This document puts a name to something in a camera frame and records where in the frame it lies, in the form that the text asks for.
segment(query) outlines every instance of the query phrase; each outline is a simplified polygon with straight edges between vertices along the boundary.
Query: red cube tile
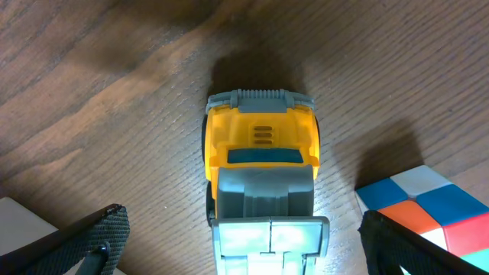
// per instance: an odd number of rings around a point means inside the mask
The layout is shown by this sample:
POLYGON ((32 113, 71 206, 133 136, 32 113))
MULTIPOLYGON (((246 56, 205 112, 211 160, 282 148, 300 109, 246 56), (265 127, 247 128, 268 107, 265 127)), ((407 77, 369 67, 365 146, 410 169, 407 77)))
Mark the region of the red cube tile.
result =
POLYGON ((459 257, 489 248, 489 213, 443 226, 448 250, 459 257))

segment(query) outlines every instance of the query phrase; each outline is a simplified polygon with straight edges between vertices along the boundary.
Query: black tire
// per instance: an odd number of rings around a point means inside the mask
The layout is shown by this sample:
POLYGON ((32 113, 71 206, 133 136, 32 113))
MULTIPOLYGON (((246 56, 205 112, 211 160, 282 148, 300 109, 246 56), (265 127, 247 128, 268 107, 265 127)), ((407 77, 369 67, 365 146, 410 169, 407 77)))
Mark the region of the black tire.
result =
POLYGON ((215 203, 212 198, 212 185, 211 182, 207 182, 207 193, 206 193, 206 215, 207 224, 211 227, 211 220, 215 218, 215 203))
POLYGON ((319 130, 318 118, 316 116, 314 116, 314 118, 316 119, 316 127, 318 128, 319 153, 321 153, 321 131, 319 130))
POLYGON ((202 148, 202 161, 206 161, 206 130, 207 130, 207 115, 204 115, 202 120, 202 137, 200 147, 202 148))

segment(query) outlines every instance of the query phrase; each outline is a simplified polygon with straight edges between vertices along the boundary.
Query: yellow toy truck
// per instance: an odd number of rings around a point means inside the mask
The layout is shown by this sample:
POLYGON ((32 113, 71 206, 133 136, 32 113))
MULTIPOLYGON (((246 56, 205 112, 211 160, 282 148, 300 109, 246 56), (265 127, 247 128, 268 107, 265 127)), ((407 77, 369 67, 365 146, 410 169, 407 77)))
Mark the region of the yellow toy truck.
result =
POLYGON ((209 97, 202 156, 217 274, 312 274, 325 256, 329 221, 313 217, 314 108, 282 89, 209 97))

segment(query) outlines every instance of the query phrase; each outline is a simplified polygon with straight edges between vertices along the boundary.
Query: wooden table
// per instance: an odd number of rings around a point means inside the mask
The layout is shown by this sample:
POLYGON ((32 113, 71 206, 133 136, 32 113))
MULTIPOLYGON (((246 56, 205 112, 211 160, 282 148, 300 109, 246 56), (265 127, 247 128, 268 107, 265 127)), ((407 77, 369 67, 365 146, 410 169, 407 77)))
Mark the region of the wooden table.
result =
POLYGON ((207 95, 304 92, 332 225, 319 268, 365 273, 355 185, 424 162, 489 204, 488 15, 483 0, 0 1, 0 187, 58 228, 127 206, 127 274, 213 273, 207 95))

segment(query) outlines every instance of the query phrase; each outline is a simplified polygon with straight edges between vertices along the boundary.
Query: truck windshield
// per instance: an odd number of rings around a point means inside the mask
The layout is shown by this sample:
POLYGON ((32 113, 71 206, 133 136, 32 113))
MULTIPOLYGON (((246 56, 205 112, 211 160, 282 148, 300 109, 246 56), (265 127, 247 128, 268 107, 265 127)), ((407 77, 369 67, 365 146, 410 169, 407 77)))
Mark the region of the truck windshield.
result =
POLYGON ((296 149, 235 149, 228 152, 228 163, 283 162, 303 163, 303 157, 296 149))

